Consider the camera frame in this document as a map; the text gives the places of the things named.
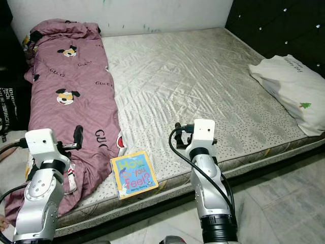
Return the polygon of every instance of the book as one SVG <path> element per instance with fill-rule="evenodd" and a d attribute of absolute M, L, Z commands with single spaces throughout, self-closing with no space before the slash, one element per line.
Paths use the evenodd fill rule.
<path fill-rule="evenodd" d="M 158 187 L 156 176 L 145 151 L 111 159 L 119 199 Z"/>

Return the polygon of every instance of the white wall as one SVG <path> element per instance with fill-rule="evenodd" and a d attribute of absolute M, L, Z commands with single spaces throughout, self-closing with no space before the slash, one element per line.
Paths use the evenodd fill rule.
<path fill-rule="evenodd" d="M 224 27 L 233 0 L 8 0 L 21 41 L 39 22 L 96 22 L 102 36 Z"/>

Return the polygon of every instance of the cartoon mouse face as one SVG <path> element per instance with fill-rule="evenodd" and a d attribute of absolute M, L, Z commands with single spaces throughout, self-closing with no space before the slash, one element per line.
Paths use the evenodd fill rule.
<path fill-rule="evenodd" d="M 69 105 L 73 103 L 73 96 L 76 96 L 77 98 L 80 97 L 79 92 L 77 91 L 66 91 L 66 89 L 59 89 L 56 91 L 56 93 L 58 93 L 57 95 L 57 102 L 59 104 L 63 104 L 63 105 Z"/>
<path fill-rule="evenodd" d="M 77 47 L 71 45 L 70 49 L 67 49 L 67 50 L 60 49 L 57 52 L 61 52 L 67 57 L 74 57 L 77 55 Z"/>

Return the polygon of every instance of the tiled floor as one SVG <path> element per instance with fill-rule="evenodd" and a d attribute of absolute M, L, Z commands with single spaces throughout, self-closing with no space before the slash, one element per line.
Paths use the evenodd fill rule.
<path fill-rule="evenodd" d="M 325 243 L 325 152 L 233 190 L 242 244 Z M 166 235 L 179 235 L 189 244 L 202 243 L 194 202 L 87 244 L 106 240 L 111 244 L 153 244 Z"/>

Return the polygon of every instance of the black bag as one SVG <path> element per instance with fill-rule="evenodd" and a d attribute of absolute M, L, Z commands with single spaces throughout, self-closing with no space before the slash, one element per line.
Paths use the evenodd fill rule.
<path fill-rule="evenodd" d="M 27 130 L 30 116 L 31 84 L 23 79 L 0 83 L 0 135 L 8 130 Z"/>

